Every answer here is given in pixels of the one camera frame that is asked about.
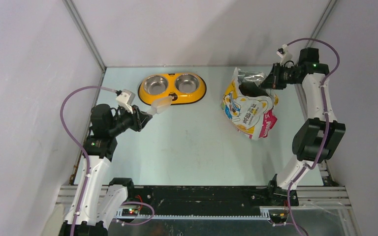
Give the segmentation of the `clear plastic scoop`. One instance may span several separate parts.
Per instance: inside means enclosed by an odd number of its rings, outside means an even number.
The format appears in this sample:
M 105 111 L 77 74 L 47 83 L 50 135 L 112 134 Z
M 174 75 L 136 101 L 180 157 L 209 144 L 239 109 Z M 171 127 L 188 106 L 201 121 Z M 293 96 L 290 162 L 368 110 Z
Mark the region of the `clear plastic scoop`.
M 172 96 L 156 99 L 152 102 L 150 109 L 146 113 L 152 116 L 160 114 L 171 106 L 172 100 Z

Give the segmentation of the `pet food bag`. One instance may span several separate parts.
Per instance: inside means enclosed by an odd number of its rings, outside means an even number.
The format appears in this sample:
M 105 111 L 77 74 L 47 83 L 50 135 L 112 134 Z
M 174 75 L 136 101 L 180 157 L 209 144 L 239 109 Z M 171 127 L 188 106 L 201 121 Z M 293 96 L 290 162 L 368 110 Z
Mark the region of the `pet food bag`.
M 278 120 L 274 114 L 278 96 L 259 87 L 265 76 L 236 67 L 220 104 L 233 126 L 251 140 L 266 138 Z

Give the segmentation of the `yellow double pet bowl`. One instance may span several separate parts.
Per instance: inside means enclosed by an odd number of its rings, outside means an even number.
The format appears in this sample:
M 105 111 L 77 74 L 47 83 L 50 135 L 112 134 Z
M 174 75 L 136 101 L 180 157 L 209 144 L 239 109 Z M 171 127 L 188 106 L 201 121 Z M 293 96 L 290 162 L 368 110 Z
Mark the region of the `yellow double pet bowl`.
M 205 81 L 191 72 L 154 74 L 139 85 L 138 97 L 147 105 L 157 99 L 172 96 L 172 105 L 192 104 L 206 94 Z

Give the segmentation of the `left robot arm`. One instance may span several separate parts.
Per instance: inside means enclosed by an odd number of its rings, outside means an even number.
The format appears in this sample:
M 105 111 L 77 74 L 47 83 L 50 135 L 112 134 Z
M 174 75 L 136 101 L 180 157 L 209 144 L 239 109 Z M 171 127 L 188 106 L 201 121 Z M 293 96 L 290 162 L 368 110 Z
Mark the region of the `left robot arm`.
M 83 145 L 85 162 L 72 205 L 64 219 L 61 236 L 106 236 L 116 210 L 135 201 L 136 192 L 131 178 L 114 178 L 100 202 L 102 182 L 117 146 L 116 137 L 126 130 L 141 131 L 157 108 L 129 112 L 122 106 L 111 108 L 99 104 L 91 109 L 90 133 Z

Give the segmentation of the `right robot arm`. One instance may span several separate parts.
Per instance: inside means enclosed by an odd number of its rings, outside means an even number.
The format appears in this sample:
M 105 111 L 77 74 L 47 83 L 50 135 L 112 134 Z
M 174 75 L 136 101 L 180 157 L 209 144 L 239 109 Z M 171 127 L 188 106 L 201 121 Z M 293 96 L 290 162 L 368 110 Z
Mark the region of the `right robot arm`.
M 292 141 L 293 157 L 266 187 L 267 201 L 274 206 L 290 198 L 309 170 L 333 156 L 345 134 L 346 126 L 337 121 L 331 105 L 329 76 L 328 65 L 319 61 L 319 50 L 308 47 L 300 51 L 294 66 L 275 63 L 259 86 L 282 90 L 287 85 L 301 85 L 307 102 L 307 119 Z

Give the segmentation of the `aluminium frame rail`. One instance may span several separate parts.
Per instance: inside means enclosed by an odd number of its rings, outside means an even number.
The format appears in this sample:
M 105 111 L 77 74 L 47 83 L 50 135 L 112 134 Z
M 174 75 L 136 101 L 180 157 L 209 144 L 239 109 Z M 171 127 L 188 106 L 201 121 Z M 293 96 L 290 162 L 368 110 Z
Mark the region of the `aluminium frame rail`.
M 267 218 L 268 210 L 350 209 L 344 187 L 303 186 L 287 191 L 264 186 L 166 186 L 130 187 L 128 201 L 149 204 L 141 217 L 155 218 Z

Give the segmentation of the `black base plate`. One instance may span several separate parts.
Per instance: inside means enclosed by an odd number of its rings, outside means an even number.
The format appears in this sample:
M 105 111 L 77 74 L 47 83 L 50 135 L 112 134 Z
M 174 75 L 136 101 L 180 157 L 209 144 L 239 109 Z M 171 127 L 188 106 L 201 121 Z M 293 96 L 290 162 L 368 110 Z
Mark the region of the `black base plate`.
M 158 217 L 260 217 L 267 207 L 299 206 L 295 190 L 255 186 L 136 186 L 127 201 L 149 204 L 153 211 L 136 209 L 141 216 Z

